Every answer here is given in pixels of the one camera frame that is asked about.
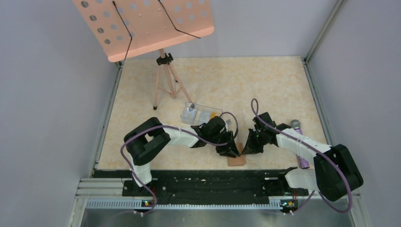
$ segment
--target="clear plastic container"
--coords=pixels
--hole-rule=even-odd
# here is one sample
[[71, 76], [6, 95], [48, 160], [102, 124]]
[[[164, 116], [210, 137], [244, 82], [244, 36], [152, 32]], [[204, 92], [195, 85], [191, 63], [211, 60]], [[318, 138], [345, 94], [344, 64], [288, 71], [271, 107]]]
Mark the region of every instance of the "clear plastic container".
[[189, 125], [200, 125], [207, 123], [215, 116], [220, 116], [222, 112], [223, 110], [220, 109], [186, 102], [181, 121]]

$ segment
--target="tripod leg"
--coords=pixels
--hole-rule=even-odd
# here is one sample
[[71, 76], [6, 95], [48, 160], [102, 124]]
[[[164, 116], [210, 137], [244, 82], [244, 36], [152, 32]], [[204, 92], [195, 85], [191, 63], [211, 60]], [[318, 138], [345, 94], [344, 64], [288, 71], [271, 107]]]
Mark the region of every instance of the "tripod leg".
[[157, 110], [157, 94], [159, 92], [159, 80], [160, 80], [160, 66], [157, 68], [157, 75], [156, 75], [156, 93], [155, 93], [155, 101], [153, 103], [154, 110]]
[[173, 66], [172, 64], [169, 64], [168, 67], [170, 68], [170, 70], [171, 70], [171, 72], [172, 72], [174, 78], [175, 78], [175, 79], [178, 81], [178, 83], [180, 84], [180, 87], [181, 87], [181, 89], [183, 90], [183, 92], [184, 92], [185, 96], [187, 97], [188, 101], [189, 101], [190, 103], [193, 103], [192, 100], [191, 100], [191, 97], [189, 97], [189, 94], [188, 94], [187, 90], [186, 90], [185, 87], [184, 87], [184, 84], [181, 82], [180, 78], [178, 77], [177, 72], [176, 72], [175, 69], [174, 69], [174, 66]]
[[173, 88], [173, 83], [171, 81], [170, 71], [168, 70], [168, 65], [164, 65], [164, 72], [166, 73], [168, 86], [170, 87], [171, 96], [174, 98], [175, 97], [175, 91], [174, 91], [174, 88]]

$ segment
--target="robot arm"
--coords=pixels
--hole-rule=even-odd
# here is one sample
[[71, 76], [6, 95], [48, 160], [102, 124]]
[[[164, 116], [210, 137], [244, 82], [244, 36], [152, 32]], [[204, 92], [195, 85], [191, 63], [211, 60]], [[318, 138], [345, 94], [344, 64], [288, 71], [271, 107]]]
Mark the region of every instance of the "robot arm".
[[248, 141], [242, 154], [256, 154], [263, 152], [263, 146], [274, 144], [277, 147], [285, 148], [305, 158], [309, 163], [314, 164], [314, 169], [291, 169], [285, 173], [285, 179], [290, 188], [305, 188], [321, 192], [328, 200], [336, 201], [347, 194], [345, 184], [334, 167], [323, 157], [301, 143], [311, 145], [318, 151], [324, 153], [345, 175], [351, 190], [363, 184], [362, 176], [347, 147], [339, 144], [330, 146], [316, 142], [302, 134], [299, 134], [288, 125], [276, 125], [267, 112], [259, 115], [269, 125], [282, 132], [295, 137], [291, 139], [284, 134], [277, 133], [264, 125], [257, 117], [253, 119], [255, 128], [250, 129]]
[[[135, 140], [128, 143], [126, 147], [134, 167], [133, 171], [144, 184], [148, 184], [152, 181], [152, 175], [150, 174], [151, 160], [153, 160], [166, 145], [200, 148], [206, 145], [206, 142], [199, 139], [202, 138], [215, 144], [227, 143], [224, 146], [216, 147], [216, 151], [221, 156], [237, 157], [240, 155], [234, 142], [233, 132], [228, 131], [226, 122], [217, 116], [210, 119], [208, 123], [186, 128], [163, 126], [158, 118], [152, 117], [128, 133], [124, 137], [124, 142], [155, 126], [162, 127], [137, 137]], [[143, 186], [136, 179], [135, 181], [139, 187]]]

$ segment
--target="tripod clamp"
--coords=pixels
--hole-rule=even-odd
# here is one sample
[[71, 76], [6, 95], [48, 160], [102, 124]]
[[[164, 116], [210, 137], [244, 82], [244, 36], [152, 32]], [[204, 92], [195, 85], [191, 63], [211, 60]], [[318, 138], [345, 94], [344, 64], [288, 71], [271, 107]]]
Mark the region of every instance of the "tripod clamp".
[[165, 54], [165, 57], [162, 58], [161, 56], [156, 59], [158, 65], [169, 65], [174, 59], [171, 56], [171, 53]]

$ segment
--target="music stand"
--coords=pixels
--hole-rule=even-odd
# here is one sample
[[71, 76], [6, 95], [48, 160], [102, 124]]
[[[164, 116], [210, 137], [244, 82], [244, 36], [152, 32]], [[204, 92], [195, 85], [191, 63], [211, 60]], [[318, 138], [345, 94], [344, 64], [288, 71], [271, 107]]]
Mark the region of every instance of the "music stand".
[[[112, 0], [72, 1], [95, 34], [109, 61], [121, 61], [124, 60], [125, 55], [127, 58], [131, 58], [159, 50], [160, 58], [157, 60], [159, 67], [153, 106], [155, 110], [157, 109], [158, 90], [167, 92], [172, 97], [182, 90], [188, 101], [192, 103], [171, 63], [173, 60], [171, 54], [165, 54], [163, 48], [196, 39], [196, 36], [203, 37], [213, 33], [210, 0], [160, 0], [163, 5], [159, 0], [114, 0], [123, 21]], [[127, 26], [132, 36], [129, 49], [131, 37], [124, 25]], [[159, 87], [161, 67], [164, 67], [170, 92]], [[180, 84], [177, 91], [173, 88], [169, 70], [175, 81]]]

